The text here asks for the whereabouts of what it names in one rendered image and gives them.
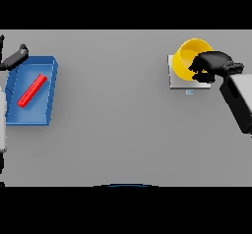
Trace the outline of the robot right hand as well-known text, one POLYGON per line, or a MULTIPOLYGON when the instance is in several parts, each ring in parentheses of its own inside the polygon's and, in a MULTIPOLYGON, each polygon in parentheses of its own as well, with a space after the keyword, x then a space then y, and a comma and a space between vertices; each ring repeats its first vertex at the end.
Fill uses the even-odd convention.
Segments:
POLYGON ((207 84, 213 83, 215 76, 225 79, 230 75, 241 74, 243 69, 242 63, 235 63, 229 55, 221 51, 201 52, 189 67, 194 72, 193 80, 207 84))

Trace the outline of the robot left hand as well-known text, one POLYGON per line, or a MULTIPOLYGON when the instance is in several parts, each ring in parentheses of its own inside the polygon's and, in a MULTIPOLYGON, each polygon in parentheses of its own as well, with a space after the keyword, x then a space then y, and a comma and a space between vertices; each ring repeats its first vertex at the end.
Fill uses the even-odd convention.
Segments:
POLYGON ((29 58, 29 50, 25 44, 21 44, 18 51, 2 60, 2 50, 5 36, 0 35, 0 71, 12 71, 29 58))

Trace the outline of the yellow bowl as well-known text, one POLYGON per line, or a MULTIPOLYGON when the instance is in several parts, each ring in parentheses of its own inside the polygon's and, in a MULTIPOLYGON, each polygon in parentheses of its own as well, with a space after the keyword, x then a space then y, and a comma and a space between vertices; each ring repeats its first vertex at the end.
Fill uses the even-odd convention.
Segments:
POLYGON ((172 58, 172 68, 175 75, 183 81, 192 82, 195 75, 189 70, 194 58, 201 52, 213 51, 211 45, 200 38, 186 40, 175 52, 172 58))

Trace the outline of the pale square measuring scale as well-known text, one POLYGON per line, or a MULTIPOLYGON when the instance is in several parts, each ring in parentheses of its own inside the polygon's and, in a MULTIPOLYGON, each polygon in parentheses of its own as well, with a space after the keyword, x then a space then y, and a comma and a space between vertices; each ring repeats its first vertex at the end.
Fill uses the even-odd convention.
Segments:
POLYGON ((206 83, 198 83, 197 81, 185 81, 179 78, 172 67, 172 55, 167 56, 169 87, 171 89, 210 89, 211 85, 206 83))

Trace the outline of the red beaker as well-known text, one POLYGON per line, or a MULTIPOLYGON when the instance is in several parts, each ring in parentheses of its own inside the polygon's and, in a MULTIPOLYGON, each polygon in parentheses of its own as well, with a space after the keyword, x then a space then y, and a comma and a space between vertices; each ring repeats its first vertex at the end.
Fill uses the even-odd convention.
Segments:
POLYGON ((18 105, 22 108, 25 108, 46 81, 47 77, 43 74, 39 74, 24 92, 24 94, 20 97, 18 100, 18 105))

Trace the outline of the blue tray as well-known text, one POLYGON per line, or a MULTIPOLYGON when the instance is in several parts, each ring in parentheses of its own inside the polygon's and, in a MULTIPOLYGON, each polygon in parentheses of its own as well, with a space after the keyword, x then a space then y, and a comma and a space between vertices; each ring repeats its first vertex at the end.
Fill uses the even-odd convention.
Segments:
POLYGON ((58 64, 54 56, 30 56, 8 73, 7 126, 48 126, 58 64))

